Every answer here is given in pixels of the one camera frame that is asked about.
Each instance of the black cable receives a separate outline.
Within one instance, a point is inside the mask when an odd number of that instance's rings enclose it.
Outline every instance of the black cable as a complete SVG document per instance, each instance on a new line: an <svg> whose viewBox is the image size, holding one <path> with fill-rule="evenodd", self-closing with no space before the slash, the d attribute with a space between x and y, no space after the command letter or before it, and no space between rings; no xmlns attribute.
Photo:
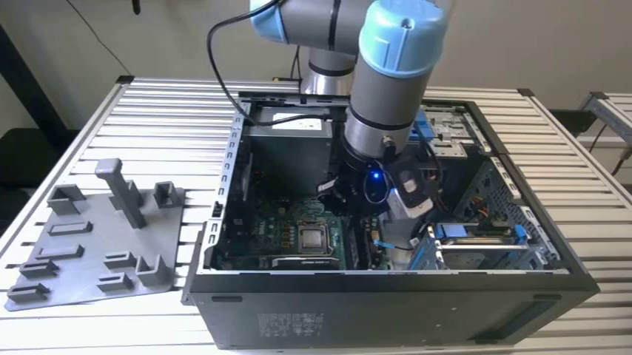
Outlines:
<svg viewBox="0 0 632 355"><path fill-rule="evenodd" d="M132 0L132 9L137 16L141 15L141 0Z"/></svg>
<svg viewBox="0 0 632 355"><path fill-rule="evenodd" d="M283 118L277 121L257 122L257 126L274 126L276 124L284 124L285 122L305 120L307 118L319 118L321 120L328 119L327 116L316 115L316 114L312 113L312 114L307 114L307 115L297 115L297 116L292 116L292 117L288 117L288 118Z"/></svg>
<svg viewBox="0 0 632 355"><path fill-rule="evenodd" d="M613 176L615 176L617 173L619 172L619 170L622 169L622 165L623 165L623 162L625 162L625 161L626 161L625 159L619 159L619 162L618 162L618 164L617 164L617 166L615 166L615 170L613 170L613 173L611 173Z"/></svg>
<svg viewBox="0 0 632 355"><path fill-rule="evenodd" d="M297 46L297 52L295 52L293 68L291 70L291 79L295 79L295 68L299 63L299 79L303 79L301 75L301 46Z"/></svg>
<svg viewBox="0 0 632 355"><path fill-rule="evenodd" d="M117 54L113 52L113 50L109 48L109 46L106 45L106 43L103 43L103 41L101 40L99 38L99 35L97 34L95 32L95 29L93 28L93 26L90 25L89 23L89 20L86 20L86 17L83 17L82 13L79 12L79 9L75 7L75 5L73 4L73 2L70 2L70 0L67 0L67 3L70 5L70 7L73 7L73 10L75 10L75 12L78 13L79 17L82 18L86 26L89 26L90 28L90 31L93 32L93 34L95 35L95 38L97 40L99 41L101 45L103 46L103 48L110 52L110 54L113 55L114 59L119 62L121 66L124 67L124 69L126 70L126 73L129 75L132 75L132 71L128 69L126 67L126 64L124 64L124 62L121 61L119 57L117 56Z"/></svg>
<svg viewBox="0 0 632 355"><path fill-rule="evenodd" d="M476 210L475 215L466 220L466 223L471 223L475 220L475 218L478 218L478 216L482 216L482 215L486 217L486 215L482 213L482 211Z"/></svg>
<svg viewBox="0 0 632 355"><path fill-rule="evenodd" d="M297 48L297 70L299 70L299 79L304 80L304 74L301 73L301 46Z"/></svg>
<svg viewBox="0 0 632 355"><path fill-rule="evenodd" d="M220 69L218 69L218 64L216 63L216 57L214 57L214 51L213 51L213 39L217 31L224 28L225 26L229 26L230 24L236 24L240 21L248 20L249 18L260 15L264 11L270 9L273 6L276 6L283 0L272 0L269 1L262 7L260 7L257 10L253 10L240 16L236 16L233 18L229 18L228 20L220 22L216 24L209 31L209 34L206 35L206 51L209 53L209 61L210 61L210 66L214 70L216 78L218 79L220 87L222 88L222 91L226 95L226 98L229 99L230 103L236 107L236 110L241 113L241 115L245 117L246 123L250 124L252 126L273 126L276 124L283 124L285 122L296 121L296 120L303 120L305 118L315 118L315 115L299 115L293 117L284 118L283 120L277 120L273 122L266 122L265 124L256 122L256 120L252 119L249 113L244 109L244 107L237 103L236 99L230 95L229 88L226 87L225 79L222 78L222 75L220 74ZM329 116L327 115L319 115L319 119L327 121L329 120Z"/></svg>
<svg viewBox="0 0 632 355"><path fill-rule="evenodd" d="M415 125L415 130L417 131L419 145L420 147L427 149L428 154L433 158L435 165L437 166L437 183L442 190L443 183L444 183L444 166L442 165L442 162L439 161L437 154L435 154L433 147L428 143L427 139L424 139L423 130L420 129L417 120L413 121L413 125Z"/></svg>
<svg viewBox="0 0 632 355"><path fill-rule="evenodd" d="M403 246L393 246L393 248L396 248L399 250L405 250L405 251L413 251L415 250L413 248L404 248Z"/></svg>
<svg viewBox="0 0 632 355"><path fill-rule="evenodd" d="M595 140L592 141L591 149L588 150L588 152L591 152L591 153L592 153L592 150L595 149L597 142L599 141L599 139L601 139L601 137L602 137L602 133L605 133L605 131L606 131L606 127L609 127L607 124L605 124L605 126L602 127L602 130L601 130L601 132L597 134Z"/></svg>

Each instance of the sticker label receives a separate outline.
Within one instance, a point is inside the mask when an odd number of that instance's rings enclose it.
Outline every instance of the sticker label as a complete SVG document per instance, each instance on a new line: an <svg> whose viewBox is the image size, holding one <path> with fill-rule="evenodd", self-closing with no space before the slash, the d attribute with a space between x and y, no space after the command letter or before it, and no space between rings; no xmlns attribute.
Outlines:
<svg viewBox="0 0 632 355"><path fill-rule="evenodd" d="M262 337L320 337L324 313L260 313Z"/></svg>
<svg viewBox="0 0 632 355"><path fill-rule="evenodd" d="M273 116L273 121L283 120L293 116L303 115L303 113L277 113ZM305 120L296 120L285 122L284 124L276 124L273 129L296 129L301 131L321 131L324 129L323 120L319 118L307 118Z"/></svg>

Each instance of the open computer tower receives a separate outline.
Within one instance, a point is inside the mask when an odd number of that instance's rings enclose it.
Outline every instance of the open computer tower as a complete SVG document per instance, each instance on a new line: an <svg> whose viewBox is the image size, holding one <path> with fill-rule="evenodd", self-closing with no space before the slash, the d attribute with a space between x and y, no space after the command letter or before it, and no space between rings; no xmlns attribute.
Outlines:
<svg viewBox="0 0 632 355"><path fill-rule="evenodd" d="M515 344L597 294L474 102L423 102L407 149L431 142L447 175L423 225L349 220L317 200L348 98L242 92L241 103L262 122L335 122L245 126L236 115L184 290L221 349Z"/></svg>

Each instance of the aluminum table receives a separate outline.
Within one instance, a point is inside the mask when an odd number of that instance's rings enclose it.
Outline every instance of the aluminum table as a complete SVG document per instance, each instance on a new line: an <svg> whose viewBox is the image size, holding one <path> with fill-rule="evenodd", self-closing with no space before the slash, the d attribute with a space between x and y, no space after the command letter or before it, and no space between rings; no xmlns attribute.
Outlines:
<svg viewBox="0 0 632 355"><path fill-rule="evenodd" d="M230 82L237 91L296 92L293 83ZM476 101L602 292L515 347L285 351L289 354L632 354L632 197L536 97L515 89L431 87L428 98ZM173 291L10 313L0 350L25 354L228 354L197 307L181 305L193 244L210 216L233 107L216 81L137 78L117 84L73 146L0 238L0 303L51 213L51 187L106 191L97 161L118 157L148 189L188 190ZM276 354L277 351L242 351Z"/></svg>

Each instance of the white wall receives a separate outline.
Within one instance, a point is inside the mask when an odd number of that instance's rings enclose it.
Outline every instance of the white wall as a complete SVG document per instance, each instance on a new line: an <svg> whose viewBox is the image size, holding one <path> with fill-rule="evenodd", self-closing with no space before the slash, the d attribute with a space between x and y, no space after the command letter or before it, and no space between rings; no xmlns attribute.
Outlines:
<svg viewBox="0 0 632 355"><path fill-rule="evenodd" d="M248 0L144 0L136 16L130 0L74 3L136 75L177 78L213 77L206 31L248 8ZM591 90L632 92L631 13L629 0L459 0L431 84L530 87L556 108L576 108ZM2 0L0 22L59 114L81 126L122 68L65 0ZM288 75L295 48L257 38L248 23L221 31L216 48L225 77Z"/></svg>
<svg viewBox="0 0 632 355"><path fill-rule="evenodd" d="M10 129L33 128L37 123L22 106L10 85L0 76L0 138Z"/></svg>

